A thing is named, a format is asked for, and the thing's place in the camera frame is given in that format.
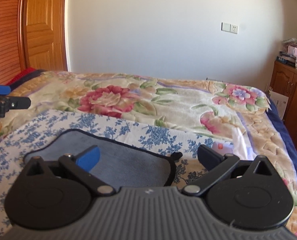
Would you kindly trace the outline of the purple and grey towel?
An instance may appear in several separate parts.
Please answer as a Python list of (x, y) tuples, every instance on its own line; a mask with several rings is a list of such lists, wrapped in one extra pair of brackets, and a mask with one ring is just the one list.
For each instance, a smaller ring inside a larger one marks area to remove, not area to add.
[(23, 161), (28, 163), (36, 156), (56, 161), (65, 154), (76, 156), (93, 145), (100, 149), (100, 160), (89, 173), (116, 190), (123, 186), (170, 186), (176, 175), (176, 161), (183, 156), (180, 152), (163, 156), (80, 129), (69, 129), (44, 148), (27, 153)]

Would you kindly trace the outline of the pink floral tissue box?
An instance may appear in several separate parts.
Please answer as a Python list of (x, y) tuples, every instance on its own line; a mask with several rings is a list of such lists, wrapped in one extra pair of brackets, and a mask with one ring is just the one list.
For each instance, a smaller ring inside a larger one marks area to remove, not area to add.
[(253, 149), (246, 145), (239, 128), (232, 130), (232, 142), (214, 142), (211, 148), (221, 155), (228, 153), (237, 155), (241, 160), (254, 160), (256, 157)]

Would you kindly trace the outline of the wooden slatted headboard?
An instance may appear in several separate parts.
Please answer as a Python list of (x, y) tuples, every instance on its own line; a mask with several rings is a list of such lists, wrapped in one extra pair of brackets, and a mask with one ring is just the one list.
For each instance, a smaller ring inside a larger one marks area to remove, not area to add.
[(22, 0), (0, 0), (0, 84), (25, 70), (20, 54)]

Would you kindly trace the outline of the red pillow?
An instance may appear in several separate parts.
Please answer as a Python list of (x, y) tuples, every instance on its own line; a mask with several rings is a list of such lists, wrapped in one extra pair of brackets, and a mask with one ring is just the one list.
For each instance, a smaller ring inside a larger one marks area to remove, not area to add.
[(29, 67), (29, 68), (21, 71), (16, 76), (14, 76), (6, 85), (10, 86), (18, 81), (20, 81), (20, 82), (28, 81), (28, 80), (32, 79), (33, 77), (37, 76), (38, 74), (39, 74), (38, 70)]

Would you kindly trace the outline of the blue floral white cloth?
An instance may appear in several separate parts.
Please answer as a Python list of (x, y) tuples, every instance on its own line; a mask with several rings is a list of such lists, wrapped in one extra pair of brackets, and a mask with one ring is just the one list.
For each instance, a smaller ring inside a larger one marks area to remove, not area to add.
[(23, 168), (24, 155), (47, 146), (68, 129), (80, 129), (160, 155), (182, 153), (182, 158), (176, 162), (177, 171), (172, 183), (180, 189), (206, 172), (197, 159), (201, 144), (211, 148), (222, 145), (224, 150), (232, 151), (230, 140), (202, 132), (184, 132), (93, 114), (45, 111), (0, 142), (0, 237), (11, 228), (4, 211), (4, 200)]

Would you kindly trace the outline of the floral bed blanket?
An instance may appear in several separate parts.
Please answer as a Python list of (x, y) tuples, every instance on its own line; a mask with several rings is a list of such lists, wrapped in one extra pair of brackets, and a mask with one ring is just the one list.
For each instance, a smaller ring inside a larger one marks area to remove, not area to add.
[(297, 174), (280, 133), (267, 116), (263, 91), (221, 81), (166, 80), (127, 74), (75, 74), (38, 70), (25, 82), (10, 85), (12, 96), (27, 96), (29, 109), (0, 118), (0, 142), (49, 111), (93, 114), (232, 142), (239, 128), (246, 145), (265, 155), (287, 185), (294, 211), (287, 228), (297, 236)]

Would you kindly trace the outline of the wooden door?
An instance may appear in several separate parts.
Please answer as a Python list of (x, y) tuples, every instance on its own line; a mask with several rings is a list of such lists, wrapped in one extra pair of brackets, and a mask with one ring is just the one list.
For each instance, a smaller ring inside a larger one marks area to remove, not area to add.
[(67, 71), (65, 0), (24, 0), (22, 35), (27, 67)]

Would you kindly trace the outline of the navy blue bed sheet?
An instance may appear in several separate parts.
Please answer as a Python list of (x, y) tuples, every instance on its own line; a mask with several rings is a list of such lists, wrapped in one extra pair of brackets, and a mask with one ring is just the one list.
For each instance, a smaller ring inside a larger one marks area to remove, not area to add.
[(269, 120), (272, 122), (275, 129), (280, 133), (281, 138), (286, 146), (287, 153), (293, 162), (294, 169), (296, 170), (296, 174), (297, 174), (297, 150), (289, 135), (289, 132), (286, 126), (284, 125), (283, 121), (280, 119), (278, 115), (276, 105), (273, 103), (273, 101), (270, 98), (268, 98), (268, 100), (270, 103), (270, 109), (268, 109), (267, 111), (267, 116)]

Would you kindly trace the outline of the white paper bag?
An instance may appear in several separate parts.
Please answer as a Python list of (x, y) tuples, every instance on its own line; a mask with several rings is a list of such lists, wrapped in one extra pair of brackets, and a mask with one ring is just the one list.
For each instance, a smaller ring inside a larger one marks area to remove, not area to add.
[(268, 97), (271, 102), (273, 113), (275, 113), (281, 120), (283, 120), (286, 113), (289, 97), (274, 92), (272, 90), (268, 91)]

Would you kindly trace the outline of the wooden cabinet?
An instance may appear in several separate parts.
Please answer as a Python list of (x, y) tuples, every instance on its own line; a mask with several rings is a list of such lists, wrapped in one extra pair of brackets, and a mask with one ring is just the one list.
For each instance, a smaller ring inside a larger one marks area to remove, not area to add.
[(297, 70), (275, 61), (270, 88), (288, 97), (283, 122), (297, 150)]

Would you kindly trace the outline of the black box on cabinet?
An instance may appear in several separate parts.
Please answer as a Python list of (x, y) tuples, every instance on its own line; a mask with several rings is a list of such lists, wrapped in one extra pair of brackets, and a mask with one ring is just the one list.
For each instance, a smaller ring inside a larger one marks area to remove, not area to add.
[(289, 59), (289, 58), (285, 59), (284, 57), (277, 56), (276, 61), (278, 61), (279, 63), (285, 64), (285, 65), (288, 65), (290, 67), (293, 67), (293, 68), (296, 67), (295, 61), (293, 59)]

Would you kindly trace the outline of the white wall switch socket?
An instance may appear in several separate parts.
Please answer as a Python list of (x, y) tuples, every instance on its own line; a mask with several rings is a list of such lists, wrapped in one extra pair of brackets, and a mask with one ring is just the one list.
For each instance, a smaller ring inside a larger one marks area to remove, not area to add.
[(238, 26), (234, 24), (222, 22), (221, 31), (238, 34)]

